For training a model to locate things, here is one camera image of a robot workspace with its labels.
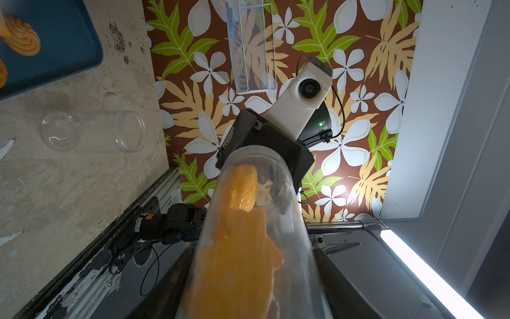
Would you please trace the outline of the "clear jar lid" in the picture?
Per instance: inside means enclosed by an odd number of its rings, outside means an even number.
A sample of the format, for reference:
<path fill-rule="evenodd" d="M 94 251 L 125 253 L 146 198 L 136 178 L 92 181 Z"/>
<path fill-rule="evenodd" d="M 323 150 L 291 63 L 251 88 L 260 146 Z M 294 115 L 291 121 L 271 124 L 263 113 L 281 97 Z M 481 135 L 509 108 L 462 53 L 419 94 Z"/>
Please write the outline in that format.
<path fill-rule="evenodd" d="M 102 100 L 102 110 L 105 111 L 117 111 L 127 110 L 126 101 L 118 94 L 108 92 L 104 95 Z"/>

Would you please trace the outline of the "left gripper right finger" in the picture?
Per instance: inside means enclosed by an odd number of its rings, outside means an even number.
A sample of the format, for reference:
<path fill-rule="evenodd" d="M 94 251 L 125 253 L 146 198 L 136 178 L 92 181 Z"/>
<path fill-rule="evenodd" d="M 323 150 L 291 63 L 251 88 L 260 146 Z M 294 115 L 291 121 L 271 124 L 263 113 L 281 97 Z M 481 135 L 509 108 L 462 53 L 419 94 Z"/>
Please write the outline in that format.
<path fill-rule="evenodd" d="M 313 255 L 333 318 L 381 318 L 322 249 Z"/>

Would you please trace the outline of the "white mesh basket right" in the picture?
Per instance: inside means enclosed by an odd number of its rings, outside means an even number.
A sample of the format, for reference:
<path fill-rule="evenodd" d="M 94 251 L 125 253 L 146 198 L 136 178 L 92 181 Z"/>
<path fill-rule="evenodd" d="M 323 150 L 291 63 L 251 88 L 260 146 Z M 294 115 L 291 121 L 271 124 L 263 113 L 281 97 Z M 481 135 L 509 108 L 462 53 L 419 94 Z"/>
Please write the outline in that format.
<path fill-rule="evenodd" d="M 274 6 L 270 1 L 225 1 L 232 79 L 237 94 L 277 89 L 274 61 Z"/>

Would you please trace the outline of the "orange cookies on tray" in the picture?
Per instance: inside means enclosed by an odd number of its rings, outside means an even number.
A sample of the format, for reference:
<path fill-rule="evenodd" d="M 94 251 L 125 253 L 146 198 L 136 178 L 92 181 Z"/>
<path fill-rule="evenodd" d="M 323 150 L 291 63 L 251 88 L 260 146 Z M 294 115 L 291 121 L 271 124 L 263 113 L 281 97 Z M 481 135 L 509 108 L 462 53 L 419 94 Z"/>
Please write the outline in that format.
<path fill-rule="evenodd" d="M 30 24 L 1 12 L 1 40 L 21 56 L 32 57 L 41 51 L 41 39 Z"/>

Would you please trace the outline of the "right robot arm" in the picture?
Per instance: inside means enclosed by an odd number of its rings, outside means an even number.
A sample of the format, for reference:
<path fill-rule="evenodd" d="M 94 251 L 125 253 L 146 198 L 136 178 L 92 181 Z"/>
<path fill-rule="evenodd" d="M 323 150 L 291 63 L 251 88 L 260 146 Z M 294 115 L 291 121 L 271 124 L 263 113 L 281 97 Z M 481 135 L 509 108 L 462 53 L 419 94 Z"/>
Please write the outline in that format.
<path fill-rule="evenodd" d="M 317 57 L 308 57 L 275 103 L 264 115 L 241 110 L 216 156 L 221 169 L 227 158 L 245 146 L 264 146 L 285 161 L 295 190 L 315 160 L 310 147 L 337 138 L 325 98 L 333 91 L 333 70 Z"/>

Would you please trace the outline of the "clear cookie jar front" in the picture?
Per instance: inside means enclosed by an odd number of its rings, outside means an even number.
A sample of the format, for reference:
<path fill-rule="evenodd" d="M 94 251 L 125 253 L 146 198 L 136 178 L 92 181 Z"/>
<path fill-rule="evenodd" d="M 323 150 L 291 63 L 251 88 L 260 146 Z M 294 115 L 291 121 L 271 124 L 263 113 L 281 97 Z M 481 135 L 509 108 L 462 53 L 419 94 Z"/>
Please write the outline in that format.
<path fill-rule="evenodd" d="M 178 318 L 331 318 L 288 166 L 245 146 L 220 171 Z"/>

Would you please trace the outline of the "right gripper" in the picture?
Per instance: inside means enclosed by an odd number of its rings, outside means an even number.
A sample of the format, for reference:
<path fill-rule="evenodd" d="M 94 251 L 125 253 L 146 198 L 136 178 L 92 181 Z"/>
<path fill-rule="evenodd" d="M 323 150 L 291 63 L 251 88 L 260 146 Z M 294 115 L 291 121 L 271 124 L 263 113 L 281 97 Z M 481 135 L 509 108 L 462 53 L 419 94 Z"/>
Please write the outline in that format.
<path fill-rule="evenodd" d="M 302 181 L 315 159 L 305 146 L 305 141 L 315 134 L 315 118 L 311 117 L 301 130 L 305 136 L 297 139 L 289 137 L 273 123 L 254 110 L 241 110 L 234 124 L 221 143 L 216 155 L 217 169 L 221 169 L 227 158 L 237 149 L 245 146 L 264 146 L 280 155 L 285 161 L 292 177 L 294 189 L 300 189 Z"/>

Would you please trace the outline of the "teal plastic tray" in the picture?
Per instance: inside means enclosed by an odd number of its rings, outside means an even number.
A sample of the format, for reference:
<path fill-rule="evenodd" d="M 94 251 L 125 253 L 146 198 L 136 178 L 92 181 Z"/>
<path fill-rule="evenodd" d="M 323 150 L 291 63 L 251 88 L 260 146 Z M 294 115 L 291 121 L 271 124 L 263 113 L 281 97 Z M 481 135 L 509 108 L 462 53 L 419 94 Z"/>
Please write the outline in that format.
<path fill-rule="evenodd" d="M 31 57 L 1 41 L 8 72 L 2 100 L 101 64 L 102 46 L 83 1 L 2 1 L 1 11 L 28 23 L 41 40 Z"/>

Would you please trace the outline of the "clear cookie jar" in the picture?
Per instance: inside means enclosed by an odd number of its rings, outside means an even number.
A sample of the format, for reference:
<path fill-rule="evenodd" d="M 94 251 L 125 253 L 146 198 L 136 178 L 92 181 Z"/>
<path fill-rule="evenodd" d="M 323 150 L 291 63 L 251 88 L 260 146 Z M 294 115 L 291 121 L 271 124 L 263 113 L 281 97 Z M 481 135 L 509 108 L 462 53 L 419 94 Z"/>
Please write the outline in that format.
<path fill-rule="evenodd" d="M 331 318 L 288 166 L 245 146 L 220 171 L 178 318 Z"/>
<path fill-rule="evenodd" d="M 41 138 L 59 152 L 136 153 L 146 142 L 143 118 L 129 110 L 53 112 L 40 125 Z"/>

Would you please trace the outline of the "white ceiling light bar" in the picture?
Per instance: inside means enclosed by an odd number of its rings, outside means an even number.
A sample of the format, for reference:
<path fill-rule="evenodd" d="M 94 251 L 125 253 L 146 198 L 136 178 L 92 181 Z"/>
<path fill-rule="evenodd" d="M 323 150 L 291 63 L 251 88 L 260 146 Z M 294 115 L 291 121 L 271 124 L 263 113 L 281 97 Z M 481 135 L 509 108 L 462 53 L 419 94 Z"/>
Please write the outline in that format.
<path fill-rule="evenodd" d="M 380 242 L 422 289 L 427 298 L 447 318 L 482 317 L 471 304 L 460 296 L 393 231 L 390 229 L 382 230 Z"/>

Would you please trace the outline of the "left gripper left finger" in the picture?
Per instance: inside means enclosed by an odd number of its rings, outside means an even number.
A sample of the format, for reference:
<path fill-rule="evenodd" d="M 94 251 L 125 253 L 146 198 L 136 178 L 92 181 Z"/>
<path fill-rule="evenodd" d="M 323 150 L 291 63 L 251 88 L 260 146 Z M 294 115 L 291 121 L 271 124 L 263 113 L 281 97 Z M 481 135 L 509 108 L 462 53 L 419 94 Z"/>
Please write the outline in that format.
<path fill-rule="evenodd" d="M 195 254 L 188 247 L 127 318 L 176 318 Z"/>

